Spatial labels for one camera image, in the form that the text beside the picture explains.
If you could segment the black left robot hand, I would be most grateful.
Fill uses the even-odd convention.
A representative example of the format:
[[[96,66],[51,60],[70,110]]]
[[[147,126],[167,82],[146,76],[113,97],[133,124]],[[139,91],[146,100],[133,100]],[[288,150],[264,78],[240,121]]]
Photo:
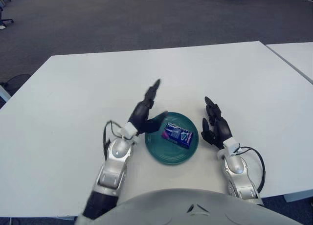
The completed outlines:
[[[160,79],[157,79],[146,91],[144,99],[135,106],[125,127],[121,129],[120,133],[124,138],[130,140],[142,133],[154,133],[160,129],[164,119],[168,116],[168,111],[148,119],[159,85]]]

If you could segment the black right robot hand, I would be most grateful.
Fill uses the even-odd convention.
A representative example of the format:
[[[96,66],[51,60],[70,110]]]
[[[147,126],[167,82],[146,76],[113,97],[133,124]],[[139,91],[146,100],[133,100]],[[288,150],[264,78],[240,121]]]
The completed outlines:
[[[222,117],[222,111],[218,104],[207,96],[204,100],[208,120],[202,119],[201,136],[203,140],[216,146],[219,150],[225,150],[227,156],[235,156],[240,150],[240,143],[234,139],[228,122]]]

